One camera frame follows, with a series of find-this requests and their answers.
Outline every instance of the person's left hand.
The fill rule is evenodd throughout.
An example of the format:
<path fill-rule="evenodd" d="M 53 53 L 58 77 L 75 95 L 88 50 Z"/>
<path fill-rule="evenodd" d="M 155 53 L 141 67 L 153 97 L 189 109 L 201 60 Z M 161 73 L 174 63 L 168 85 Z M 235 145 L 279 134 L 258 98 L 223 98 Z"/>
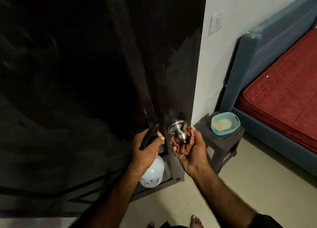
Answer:
<path fill-rule="evenodd" d="M 138 133 L 133 139 L 132 160 L 129 167 L 142 176 L 146 170 L 152 165 L 159 152 L 159 146 L 164 144 L 164 136 L 158 131 L 158 138 L 149 144 L 144 150 L 139 150 L 141 142 L 148 129 Z"/>

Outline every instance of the switch plate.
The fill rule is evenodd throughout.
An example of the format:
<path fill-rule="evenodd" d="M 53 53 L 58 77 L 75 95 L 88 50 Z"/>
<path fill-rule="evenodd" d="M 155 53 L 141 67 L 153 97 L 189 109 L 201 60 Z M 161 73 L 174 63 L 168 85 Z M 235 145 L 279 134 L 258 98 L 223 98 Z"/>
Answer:
<path fill-rule="evenodd" d="M 223 21 L 224 21 L 224 9 L 219 10 L 216 13 L 212 14 L 210 19 L 208 36 L 220 30 L 222 27 Z"/>

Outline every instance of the floor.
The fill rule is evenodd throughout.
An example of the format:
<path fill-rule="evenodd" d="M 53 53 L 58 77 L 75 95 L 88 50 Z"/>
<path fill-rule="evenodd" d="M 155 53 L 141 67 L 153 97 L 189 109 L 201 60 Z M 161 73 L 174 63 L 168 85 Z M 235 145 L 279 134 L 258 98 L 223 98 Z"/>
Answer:
<path fill-rule="evenodd" d="M 220 172 L 220 177 L 239 196 L 260 213 L 271 215 L 283 227 L 316 227 L 317 178 L 248 134 L 238 147 L 238 154 Z M 197 215 L 205 228 L 219 227 L 192 179 L 149 195 L 129 205 L 121 228 L 142 228 L 153 221 L 157 227 L 188 226 Z M 72 218 L 0 219 L 5 228 L 66 228 Z"/>

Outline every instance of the plastic stool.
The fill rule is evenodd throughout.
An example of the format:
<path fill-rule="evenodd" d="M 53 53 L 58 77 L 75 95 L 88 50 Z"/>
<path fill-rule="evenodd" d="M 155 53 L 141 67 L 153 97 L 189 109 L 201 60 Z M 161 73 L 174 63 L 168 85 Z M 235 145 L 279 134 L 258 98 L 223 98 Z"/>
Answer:
<path fill-rule="evenodd" d="M 219 174 L 221 168 L 236 156 L 237 148 L 243 136 L 244 129 L 240 126 L 234 132 L 226 135 L 216 135 L 210 127 L 211 119 L 220 112 L 214 112 L 212 115 L 206 115 L 198 121 L 194 127 L 200 131 L 206 145 L 210 146 L 215 152 L 208 162 L 216 174 Z"/>

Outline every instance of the orange cleaning cloth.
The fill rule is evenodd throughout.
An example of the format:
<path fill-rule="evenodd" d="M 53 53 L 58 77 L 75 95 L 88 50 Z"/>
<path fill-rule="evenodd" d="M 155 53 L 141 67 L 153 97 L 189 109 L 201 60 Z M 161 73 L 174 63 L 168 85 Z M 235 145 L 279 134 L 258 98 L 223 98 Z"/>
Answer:
<path fill-rule="evenodd" d="M 176 147 L 176 152 L 178 154 L 184 154 L 184 155 L 188 155 L 189 152 L 191 151 L 191 148 L 193 146 L 193 144 L 195 143 L 195 137 L 194 137 L 194 130 L 190 127 L 187 126 L 187 124 L 184 125 L 184 131 L 185 133 L 189 136 L 188 142 L 186 142 L 185 144 L 183 144 L 182 146 L 180 146 L 174 138 L 174 135 L 171 138 L 171 145 L 174 147 Z"/>

